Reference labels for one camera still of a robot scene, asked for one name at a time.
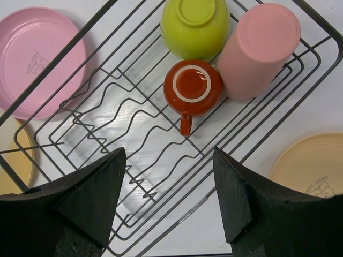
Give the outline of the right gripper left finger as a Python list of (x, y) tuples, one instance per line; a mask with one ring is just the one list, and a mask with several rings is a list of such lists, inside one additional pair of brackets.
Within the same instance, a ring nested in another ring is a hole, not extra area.
[(108, 246), (126, 152), (22, 194), (1, 196), (1, 256), (100, 256)]

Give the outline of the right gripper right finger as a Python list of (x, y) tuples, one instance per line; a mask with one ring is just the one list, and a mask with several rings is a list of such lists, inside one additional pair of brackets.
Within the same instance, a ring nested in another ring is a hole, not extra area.
[(233, 256), (342, 256), (342, 196), (279, 185), (224, 151), (213, 153), (215, 188)]

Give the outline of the yellow plastic plate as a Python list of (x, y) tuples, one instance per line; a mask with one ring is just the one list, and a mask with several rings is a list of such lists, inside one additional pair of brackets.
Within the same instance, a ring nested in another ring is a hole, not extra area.
[(320, 198), (342, 194), (342, 133), (315, 134), (290, 146), (269, 179)]

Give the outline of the orange black mug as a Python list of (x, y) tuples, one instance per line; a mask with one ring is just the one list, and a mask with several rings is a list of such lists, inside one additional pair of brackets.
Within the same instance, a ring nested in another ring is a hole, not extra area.
[(181, 116), (182, 136), (190, 135), (193, 117), (204, 115), (217, 104), (221, 90), (219, 73), (200, 59), (180, 61), (169, 70), (163, 93), (169, 106)]

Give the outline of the salmon pink cup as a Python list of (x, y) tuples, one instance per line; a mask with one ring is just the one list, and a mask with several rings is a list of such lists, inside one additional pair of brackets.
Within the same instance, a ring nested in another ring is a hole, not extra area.
[(263, 93), (297, 48), (301, 26), (283, 5), (259, 4), (238, 22), (216, 67), (227, 96), (246, 101)]

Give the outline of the lime green bowl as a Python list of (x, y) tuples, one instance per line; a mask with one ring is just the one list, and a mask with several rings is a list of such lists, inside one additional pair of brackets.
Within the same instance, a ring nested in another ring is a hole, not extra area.
[(165, 46), (175, 56), (209, 61), (226, 43), (229, 9), (225, 1), (167, 1), (160, 30)]

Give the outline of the cream yellow floral plate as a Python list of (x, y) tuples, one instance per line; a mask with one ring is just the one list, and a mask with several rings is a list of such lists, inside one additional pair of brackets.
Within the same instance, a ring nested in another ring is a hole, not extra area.
[[(21, 123), (13, 117), (10, 117), (1, 125), (1, 151), (11, 151), (10, 153), (1, 155), (26, 186), (30, 186), (33, 179), (34, 166), (26, 155), (20, 151), (13, 139), (15, 131), (20, 126)], [(10, 193), (20, 194), (21, 192), (22, 190), (15, 184), (5, 170), (1, 168), (1, 195)]]

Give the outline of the pink plastic plate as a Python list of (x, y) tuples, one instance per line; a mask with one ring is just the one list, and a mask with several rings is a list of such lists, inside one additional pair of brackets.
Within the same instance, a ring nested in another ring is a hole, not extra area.
[[(43, 7), (18, 10), (1, 20), (1, 109), (7, 110), (77, 33), (67, 17)], [(81, 86), (85, 60), (80, 40), (13, 116), (27, 120), (52, 115)]]

